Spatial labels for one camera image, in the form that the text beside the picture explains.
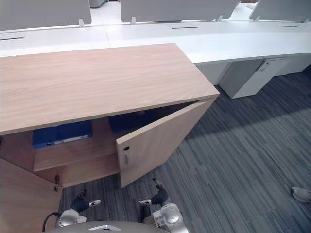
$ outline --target cabinet shelf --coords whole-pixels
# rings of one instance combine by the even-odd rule
[[[51,181],[59,175],[59,185],[69,187],[117,174],[119,170],[118,156],[114,153],[38,171],[36,174]]]
[[[42,171],[81,160],[115,154],[116,139],[107,118],[92,120],[92,137],[37,149],[33,171]]]

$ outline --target open cabinet door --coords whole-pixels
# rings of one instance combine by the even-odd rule
[[[46,216],[58,211],[62,188],[0,159],[0,232],[40,233]],[[53,229],[50,217],[46,231]]]
[[[214,100],[193,103],[117,139],[122,187],[167,161]]]

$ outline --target gray striped carpet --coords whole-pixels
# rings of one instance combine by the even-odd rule
[[[311,233],[311,74],[274,77],[257,95],[224,92],[162,166],[118,188],[118,175],[65,188],[60,211],[83,189],[100,206],[88,220],[138,221],[157,177],[193,233]]]

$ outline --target white desk surface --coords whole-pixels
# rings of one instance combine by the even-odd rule
[[[0,57],[162,43],[176,43],[193,63],[311,54],[311,23],[253,22],[246,5],[240,4],[229,20],[221,22],[129,25],[121,22],[120,4],[108,2],[91,9],[92,24],[85,28],[0,33],[0,39],[24,37],[0,41]]]

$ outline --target white cabinet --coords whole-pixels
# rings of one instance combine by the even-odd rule
[[[39,233],[45,217],[58,210],[62,188],[4,159],[0,159],[1,233]],[[46,230],[55,227],[53,217]]]
[[[219,85],[233,99],[255,95],[286,64],[287,58],[234,62]]]
[[[288,60],[288,64],[282,68],[276,76],[302,72],[311,64],[311,56],[309,55],[288,57]]]

